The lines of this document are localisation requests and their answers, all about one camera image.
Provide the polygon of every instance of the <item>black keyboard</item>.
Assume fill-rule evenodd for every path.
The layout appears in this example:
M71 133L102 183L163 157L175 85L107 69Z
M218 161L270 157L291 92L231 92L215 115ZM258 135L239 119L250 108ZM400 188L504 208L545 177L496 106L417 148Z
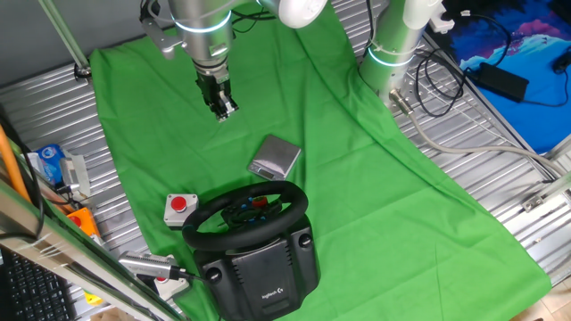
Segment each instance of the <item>black keyboard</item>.
M7 284L5 295L10 298L12 309L12 316L4 317L18 321L71 321L75 318L62 278L6 249L2 249L2 258L2 278Z

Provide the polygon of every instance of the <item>steering wheel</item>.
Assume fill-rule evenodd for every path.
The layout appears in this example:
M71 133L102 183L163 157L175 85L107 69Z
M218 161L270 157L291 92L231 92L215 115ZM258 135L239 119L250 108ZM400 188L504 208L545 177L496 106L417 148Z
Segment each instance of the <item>steering wheel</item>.
M198 232L198 227L219 210L247 200L249 197L279 194L279 200L290 203L287 209L259 225L228 230L226 233ZM294 183L266 182L248 185L227 192L206 202L186 218L182 235L191 247L202 251L226 251L252 246L284 232L305 214L308 207L307 195Z

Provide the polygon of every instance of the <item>green cloth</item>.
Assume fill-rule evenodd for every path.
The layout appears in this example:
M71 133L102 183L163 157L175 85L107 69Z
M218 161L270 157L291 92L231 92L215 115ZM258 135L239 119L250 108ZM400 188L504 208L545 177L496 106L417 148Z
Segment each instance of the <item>green cloth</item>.
M246 168L272 134L302 148L288 179L309 197L321 266L317 290L284 320L505 321L549 291L514 237L361 81L330 5L304 29L264 21L237 34L229 68L241 108L222 124L176 54L167 61L143 38L91 56L99 118L152 253L194 270L162 222L167 194L206 202L261 181ZM177 303L193 320L218 319L201 284Z

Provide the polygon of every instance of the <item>blue fabric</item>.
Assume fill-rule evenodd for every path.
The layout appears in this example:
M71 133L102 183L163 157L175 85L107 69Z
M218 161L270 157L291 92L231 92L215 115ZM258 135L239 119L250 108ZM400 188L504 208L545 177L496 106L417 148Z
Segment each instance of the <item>blue fabric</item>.
M525 94L527 101L563 103L566 99L565 75L556 75L551 69L551 62L570 45L571 42L560 42L555 45L557 50L519 53L509 57L509 61L503 62L500 67L530 81ZM571 135L571 101L563 107L546 107L515 103L487 90L481 90L536 152L548 152ZM567 83L567 91L571 93L571 82Z
M566 100L565 75L556 75L551 65L571 46L571 26L550 9L549 2L498 0L474 13L494 18L511 33L512 44L499 67L530 81L525 99L558 104ZM481 62L494 64L500 59L506 36L497 27L478 18L456 21L457 27L436 41L453 51L463 70L477 70ZM558 108L514 103L482 91L536 152L548 152L571 135L571 103Z

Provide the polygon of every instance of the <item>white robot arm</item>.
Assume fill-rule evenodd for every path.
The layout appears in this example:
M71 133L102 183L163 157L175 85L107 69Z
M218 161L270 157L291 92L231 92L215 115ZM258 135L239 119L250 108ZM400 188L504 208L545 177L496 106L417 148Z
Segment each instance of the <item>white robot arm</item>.
M327 3L327 0L169 0L176 36L166 36L156 23L155 19L160 19L156 0L146 0L141 8L143 28L165 58L174 57L177 45L191 56L198 75L196 83L218 121L226 120L238 109L232 99L228 73L228 54L234 38L231 10L254 1L294 29L314 21Z

